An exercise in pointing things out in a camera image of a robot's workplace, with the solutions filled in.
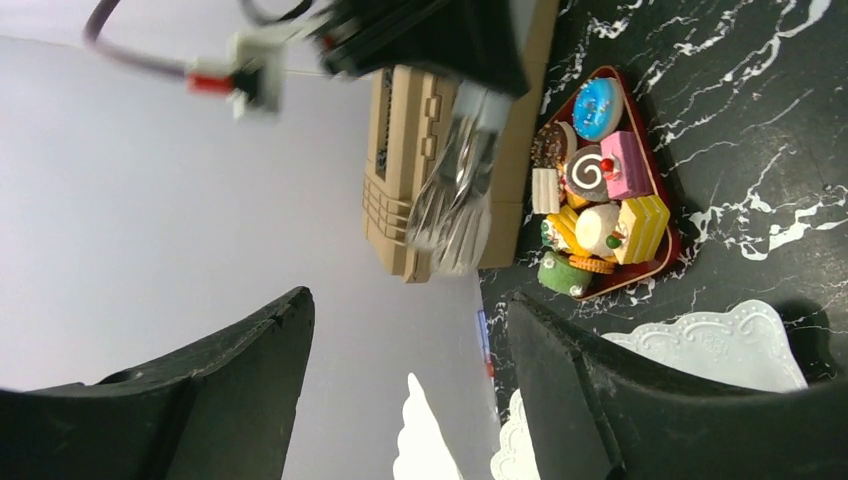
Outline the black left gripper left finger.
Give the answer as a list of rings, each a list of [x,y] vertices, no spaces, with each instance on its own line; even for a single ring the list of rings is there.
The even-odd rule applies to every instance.
[[[1,394],[5,479],[278,479],[313,340],[297,287],[247,318],[86,385]]]

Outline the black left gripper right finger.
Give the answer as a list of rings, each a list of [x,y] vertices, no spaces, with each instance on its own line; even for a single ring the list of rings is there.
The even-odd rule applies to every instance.
[[[843,479],[847,382],[785,393],[688,374],[523,295],[508,309],[543,479]]]

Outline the white three-tier cake stand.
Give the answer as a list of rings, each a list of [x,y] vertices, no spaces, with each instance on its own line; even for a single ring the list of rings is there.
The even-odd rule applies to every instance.
[[[603,337],[667,367],[729,385],[779,393],[808,386],[781,316],[760,300],[743,301],[724,313],[689,313],[672,324],[648,323]],[[461,478],[414,374],[408,375],[407,385],[394,478]]]

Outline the metal serving tongs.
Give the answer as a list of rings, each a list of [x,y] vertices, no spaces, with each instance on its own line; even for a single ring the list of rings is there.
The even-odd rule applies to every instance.
[[[415,199],[406,242],[430,255],[431,272],[476,270],[491,226],[490,189],[513,100],[470,81],[459,85],[444,148]]]

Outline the yellow layered cake piece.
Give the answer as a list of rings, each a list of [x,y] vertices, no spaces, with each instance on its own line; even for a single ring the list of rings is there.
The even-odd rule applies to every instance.
[[[655,258],[670,219],[670,211],[657,195],[621,202],[614,233],[621,244],[613,249],[622,265],[640,264]]]

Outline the tan plastic toolbox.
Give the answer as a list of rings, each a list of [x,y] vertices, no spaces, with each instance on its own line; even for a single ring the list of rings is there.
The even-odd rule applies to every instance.
[[[559,4],[510,8],[523,97],[404,66],[373,77],[363,226],[384,268],[407,283],[513,263]]]

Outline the red blue screwdriver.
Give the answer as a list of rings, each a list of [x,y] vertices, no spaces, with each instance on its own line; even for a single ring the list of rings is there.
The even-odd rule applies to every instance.
[[[482,352],[484,366],[486,367],[486,373],[490,380],[494,380],[495,369],[490,346],[490,330],[488,316],[486,315],[486,312],[483,309],[480,309],[476,313],[476,318],[480,339],[480,348]]]

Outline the chocolate sprinkled donut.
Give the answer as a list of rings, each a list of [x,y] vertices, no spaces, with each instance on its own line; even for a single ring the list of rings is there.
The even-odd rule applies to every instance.
[[[573,127],[554,121],[541,128],[533,139],[530,160],[534,168],[562,168],[577,150]]]

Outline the blue sprinkled donut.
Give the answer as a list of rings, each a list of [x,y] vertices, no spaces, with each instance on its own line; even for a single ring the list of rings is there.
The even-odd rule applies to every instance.
[[[616,78],[594,78],[584,83],[572,108],[572,127],[590,142],[600,142],[612,134],[623,114],[624,91]]]

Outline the green swirl roll cake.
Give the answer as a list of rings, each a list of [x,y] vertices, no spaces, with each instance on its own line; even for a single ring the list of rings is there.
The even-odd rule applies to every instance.
[[[567,256],[548,251],[542,257],[537,280],[544,287],[572,298],[583,297],[593,278],[593,273],[576,268]]]

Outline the white triangle cake slice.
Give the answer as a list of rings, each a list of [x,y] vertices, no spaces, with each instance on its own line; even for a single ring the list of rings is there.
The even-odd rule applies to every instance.
[[[548,215],[560,211],[560,172],[558,169],[532,169],[531,200],[534,214]]]

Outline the chocolate swirl roll cake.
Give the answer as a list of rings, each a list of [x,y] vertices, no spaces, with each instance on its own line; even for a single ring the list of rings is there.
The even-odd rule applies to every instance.
[[[565,166],[568,189],[575,195],[595,203],[610,200],[607,182],[601,170],[601,148],[589,145],[577,150]]]

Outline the yellow decorated cake slice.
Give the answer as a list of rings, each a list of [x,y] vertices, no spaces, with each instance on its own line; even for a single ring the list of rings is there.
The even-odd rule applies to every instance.
[[[575,233],[578,214],[568,205],[563,205],[558,213],[548,214],[541,223],[541,238],[544,246],[557,252],[591,257],[592,253],[583,248]]]

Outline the red dessert tray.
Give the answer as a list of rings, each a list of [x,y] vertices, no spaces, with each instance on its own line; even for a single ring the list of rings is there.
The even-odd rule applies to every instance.
[[[595,70],[531,144],[532,212],[547,250],[537,279],[576,300],[658,274],[681,240],[623,76]]]

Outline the pink rectangular cake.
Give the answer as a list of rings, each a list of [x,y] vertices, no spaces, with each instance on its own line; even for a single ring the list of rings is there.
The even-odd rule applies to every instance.
[[[601,170],[611,200],[624,200],[654,193],[649,169],[637,136],[616,131],[600,142]]]

